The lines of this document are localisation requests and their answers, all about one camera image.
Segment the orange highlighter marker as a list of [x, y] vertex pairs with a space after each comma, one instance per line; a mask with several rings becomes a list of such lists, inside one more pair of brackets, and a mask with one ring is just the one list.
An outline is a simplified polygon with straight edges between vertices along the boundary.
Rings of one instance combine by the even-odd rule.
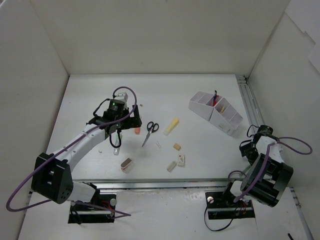
[[140, 134], [141, 129], [139, 127], [135, 128], [134, 132], [136, 135]]

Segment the black handled scissors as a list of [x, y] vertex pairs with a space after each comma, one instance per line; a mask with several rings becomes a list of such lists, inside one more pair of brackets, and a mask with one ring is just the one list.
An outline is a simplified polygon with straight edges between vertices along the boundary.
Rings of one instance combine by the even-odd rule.
[[145, 146], [145, 144], [147, 143], [147, 141], [148, 141], [148, 139], [150, 138], [151, 134], [152, 134], [152, 133], [155, 133], [155, 132], [159, 129], [159, 124], [156, 123], [156, 122], [150, 121], [150, 122], [147, 124], [146, 128], [147, 128], [147, 135], [146, 135], [146, 137], [145, 137], [145, 139], [144, 139], [144, 142], [143, 142], [143, 144], [142, 144], [142, 147]]

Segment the blue ballpoint pen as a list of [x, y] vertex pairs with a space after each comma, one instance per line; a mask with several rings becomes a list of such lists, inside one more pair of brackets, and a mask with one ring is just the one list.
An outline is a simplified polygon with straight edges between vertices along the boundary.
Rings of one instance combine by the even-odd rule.
[[213, 104], [212, 106], [214, 107], [217, 103], [217, 90], [214, 91], [214, 96], [213, 96]]

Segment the red gel pen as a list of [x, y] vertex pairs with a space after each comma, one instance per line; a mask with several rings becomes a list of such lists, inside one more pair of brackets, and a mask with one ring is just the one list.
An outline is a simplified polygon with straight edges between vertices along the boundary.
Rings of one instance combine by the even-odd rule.
[[215, 106], [215, 105], [217, 104], [217, 102], [218, 102], [218, 100], [219, 100], [219, 97], [220, 97], [219, 95], [216, 96], [216, 98], [215, 98], [215, 100], [214, 100], [214, 102], [213, 102], [213, 106]]

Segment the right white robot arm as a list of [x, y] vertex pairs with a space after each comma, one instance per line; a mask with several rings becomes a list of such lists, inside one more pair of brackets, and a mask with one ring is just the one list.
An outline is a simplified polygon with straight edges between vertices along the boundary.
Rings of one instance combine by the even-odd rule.
[[254, 199], [269, 207], [278, 204], [294, 170], [282, 160], [277, 143], [279, 139], [273, 136], [273, 131], [270, 126], [260, 125], [249, 140], [239, 145], [241, 156], [247, 158], [250, 168], [243, 180], [228, 180], [227, 187], [221, 193], [225, 205], [237, 203], [240, 194], [236, 190], [243, 193], [252, 183], [255, 185], [241, 197], [241, 201]]

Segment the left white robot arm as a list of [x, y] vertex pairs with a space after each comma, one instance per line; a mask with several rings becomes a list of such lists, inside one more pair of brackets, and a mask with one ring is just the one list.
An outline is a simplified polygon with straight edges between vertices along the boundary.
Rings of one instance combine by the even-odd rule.
[[72, 171], [95, 146], [110, 140], [113, 133], [120, 134], [141, 125], [136, 104], [129, 110], [123, 100], [111, 99], [103, 115], [95, 114], [70, 143], [51, 154], [41, 153], [37, 157], [31, 189], [57, 204], [82, 202], [87, 209], [96, 209], [100, 204], [99, 189], [92, 183], [74, 182]]

